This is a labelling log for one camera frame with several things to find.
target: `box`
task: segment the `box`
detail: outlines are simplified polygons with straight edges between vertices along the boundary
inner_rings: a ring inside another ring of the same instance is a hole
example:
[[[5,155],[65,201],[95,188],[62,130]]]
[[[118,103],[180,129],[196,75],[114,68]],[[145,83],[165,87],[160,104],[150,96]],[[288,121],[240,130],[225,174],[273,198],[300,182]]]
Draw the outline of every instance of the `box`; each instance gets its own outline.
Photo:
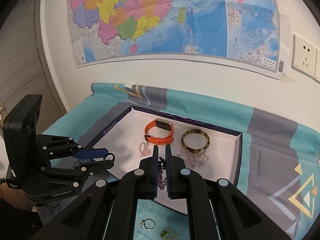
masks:
[[[210,145],[206,151],[209,160],[203,166],[197,165],[193,170],[201,174],[204,179],[216,181],[226,178],[235,186],[238,183],[241,153],[242,133],[224,127],[200,122],[172,114],[166,114],[151,109],[130,106],[106,127],[88,144],[89,147],[106,148],[115,156],[115,165],[108,170],[113,176],[121,179],[124,174],[139,167],[141,142],[146,143],[146,148],[153,151],[153,144],[144,139],[145,126],[156,118],[172,122],[174,127],[171,143],[172,155],[176,156],[182,149],[181,137],[190,129],[200,129],[207,133]],[[150,135],[166,137],[169,131],[154,127],[149,131]],[[193,148],[201,148],[206,139],[200,134],[190,134],[185,137],[185,143]],[[164,146],[159,146],[159,156],[164,157]],[[187,204],[184,199],[170,200],[166,188],[158,188],[158,196],[155,201],[172,208],[178,212],[187,214]]]

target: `barcode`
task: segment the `barcode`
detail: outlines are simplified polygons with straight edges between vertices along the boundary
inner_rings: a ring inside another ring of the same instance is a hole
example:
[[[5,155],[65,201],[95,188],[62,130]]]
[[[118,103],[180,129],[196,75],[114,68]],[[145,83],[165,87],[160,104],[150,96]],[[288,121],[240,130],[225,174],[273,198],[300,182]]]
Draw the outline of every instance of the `barcode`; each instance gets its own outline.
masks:
[[[279,69],[278,69],[278,71],[279,71],[280,73],[283,72],[283,66],[284,66],[284,62],[280,60]]]

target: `silver bolt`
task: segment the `silver bolt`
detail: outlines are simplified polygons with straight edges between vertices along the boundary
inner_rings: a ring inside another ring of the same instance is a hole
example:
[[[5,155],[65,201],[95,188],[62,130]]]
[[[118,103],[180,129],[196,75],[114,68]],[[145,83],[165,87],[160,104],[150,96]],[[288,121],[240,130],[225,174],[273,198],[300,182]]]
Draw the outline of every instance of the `silver bolt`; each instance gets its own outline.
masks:
[[[189,169],[182,169],[181,171],[182,175],[190,175],[191,171]]]
[[[104,179],[99,179],[99,180],[97,180],[97,182],[96,182],[96,186],[97,187],[103,187],[103,186],[105,186],[107,184],[107,182],[104,180]]]
[[[137,169],[137,170],[134,171],[134,174],[137,175],[137,176],[141,176],[141,175],[144,174],[144,170],[142,170],[142,169]]]
[[[229,185],[229,181],[227,181],[226,179],[219,179],[218,181],[220,186],[226,187]]]

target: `orange smartwatch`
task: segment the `orange smartwatch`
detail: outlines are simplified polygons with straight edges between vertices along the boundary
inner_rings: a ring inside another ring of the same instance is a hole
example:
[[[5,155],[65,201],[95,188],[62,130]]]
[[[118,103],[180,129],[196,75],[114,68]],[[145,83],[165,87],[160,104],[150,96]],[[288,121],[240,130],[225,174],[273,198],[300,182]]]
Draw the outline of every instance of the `orange smartwatch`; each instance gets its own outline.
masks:
[[[159,127],[161,129],[170,131],[170,134],[164,138],[156,138],[151,135],[147,135],[148,131],[153,127]],[[157,119],[153,120],[152,122],[148,123],[148,125],[145,127],[144,138],[147,142],[155,144],[155,145],[172,143],[173,142],[173,125],[169,121],[157,118]]]

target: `electrical outlet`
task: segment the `electrical outlet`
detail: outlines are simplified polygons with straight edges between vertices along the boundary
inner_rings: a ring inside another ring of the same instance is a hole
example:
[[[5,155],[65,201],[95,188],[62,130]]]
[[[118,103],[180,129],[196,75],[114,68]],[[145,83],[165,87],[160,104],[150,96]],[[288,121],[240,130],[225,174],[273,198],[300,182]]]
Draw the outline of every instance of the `electrical outlet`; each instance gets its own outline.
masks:
[[[314,77],[316,69],[317,49],[298,35],[294,35],[293,67]]]
[[[317,50],[317,63],[315,71],[315,80],[320,82],[320,50]]]

